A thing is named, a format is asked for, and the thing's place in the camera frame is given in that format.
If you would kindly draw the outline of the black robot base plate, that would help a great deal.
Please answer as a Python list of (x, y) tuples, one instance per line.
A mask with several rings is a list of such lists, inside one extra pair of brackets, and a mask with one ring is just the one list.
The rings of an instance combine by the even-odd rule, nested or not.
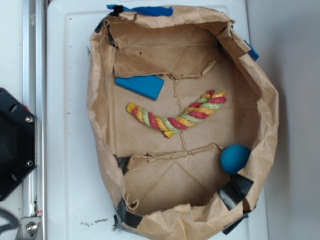
[(0, 89), (0, 200), (36, 167), (36, 117), (5, 88)]

